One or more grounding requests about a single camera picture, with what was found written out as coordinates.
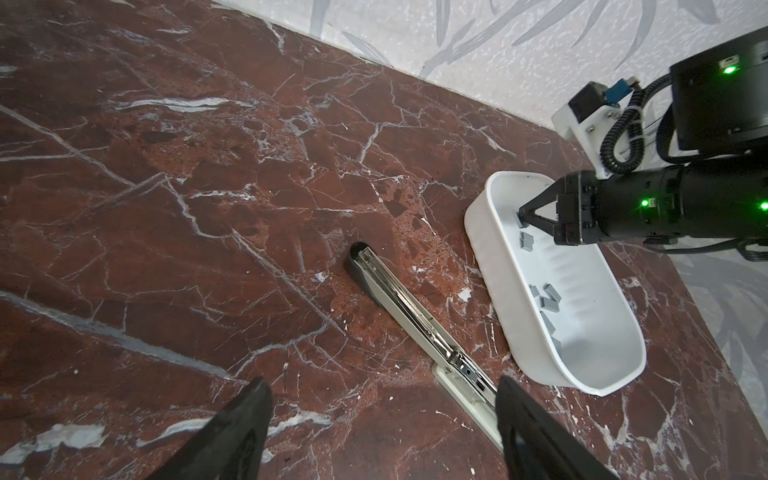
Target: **wall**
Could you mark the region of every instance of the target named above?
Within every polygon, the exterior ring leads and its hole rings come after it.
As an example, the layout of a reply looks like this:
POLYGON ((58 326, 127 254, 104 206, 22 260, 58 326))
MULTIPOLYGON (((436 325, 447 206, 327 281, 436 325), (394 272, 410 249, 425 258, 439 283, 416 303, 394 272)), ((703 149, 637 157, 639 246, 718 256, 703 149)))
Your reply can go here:
POLYGON ((648 83, 768 25, 766 0, 220 1, 546 127, 588 81, 648 83))

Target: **brown marble table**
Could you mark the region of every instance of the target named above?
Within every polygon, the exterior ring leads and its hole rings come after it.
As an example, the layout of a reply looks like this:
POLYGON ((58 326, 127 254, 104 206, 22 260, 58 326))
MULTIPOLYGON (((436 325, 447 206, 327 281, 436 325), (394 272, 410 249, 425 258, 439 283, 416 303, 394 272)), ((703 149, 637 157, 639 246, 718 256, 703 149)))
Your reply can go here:
POLYGON ((0 8, 3 478, 143 478, 258 376, 261 478, 504 478, 345 274, 354 240, 622 478, 766 475, 675 269, 636 244, 603 251, 637 381, 598 398, 510 360, 462 215, 497 170, 585 167, 555 133, 201 0, 0 8))

